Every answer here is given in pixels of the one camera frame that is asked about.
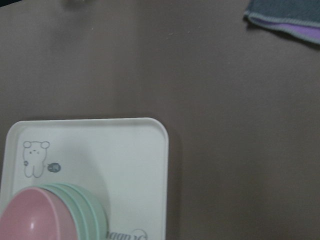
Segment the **lower green bowl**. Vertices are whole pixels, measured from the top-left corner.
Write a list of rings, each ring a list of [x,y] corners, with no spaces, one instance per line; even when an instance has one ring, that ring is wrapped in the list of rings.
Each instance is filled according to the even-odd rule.
[[[86,240],[105,240],[107,217],[98,199],[81,186],[69,183],[55,183],[54,186],[68,194],[79,210],[85,226]]]

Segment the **small pink bowl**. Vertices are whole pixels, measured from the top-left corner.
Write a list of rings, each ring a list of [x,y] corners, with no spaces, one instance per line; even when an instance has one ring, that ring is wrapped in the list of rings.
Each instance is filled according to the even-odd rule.
[[[19,191],[0,217],[2,240],[77,240],[75,221],[67,205],[39,187]]]

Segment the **cream rabbit tray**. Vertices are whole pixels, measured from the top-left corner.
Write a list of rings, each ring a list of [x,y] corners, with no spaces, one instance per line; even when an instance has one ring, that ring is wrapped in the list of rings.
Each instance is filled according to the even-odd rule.
[[[0,207],[28,186],[73,184],[102,204],[108,240],[163,240],[168,156],[153,118],[20,121],[6,137]]]

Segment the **upper green bowl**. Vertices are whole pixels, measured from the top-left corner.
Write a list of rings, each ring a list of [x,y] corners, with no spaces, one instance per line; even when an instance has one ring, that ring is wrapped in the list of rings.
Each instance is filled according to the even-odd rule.
[[[64,184],[40,184],[38,186],[56,195],[66,205],[74,221],[78,240],[99,239],[97,220],[93,210],[79,192]]]

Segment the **green bowl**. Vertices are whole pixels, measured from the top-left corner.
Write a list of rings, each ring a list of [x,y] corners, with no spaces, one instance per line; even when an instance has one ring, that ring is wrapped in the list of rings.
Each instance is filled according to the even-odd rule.
[[[56,195],[66,205],[74,221],[78,240],[99,239],[97,220],[93,210],[79,192],[64,184],[40,184],[38,186]]]
[[[79,210],[85,226],[86,240],[105,240],[107,217],[98,199],[81,186],[69,183],[55,183],[54,186],[68,194]]]

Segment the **grey folded cloth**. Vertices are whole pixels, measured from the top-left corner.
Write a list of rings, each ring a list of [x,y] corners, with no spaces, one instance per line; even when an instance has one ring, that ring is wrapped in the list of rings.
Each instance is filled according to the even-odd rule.
[[[251,0],[244,17],[262,28],[320,44],[318,0]]]

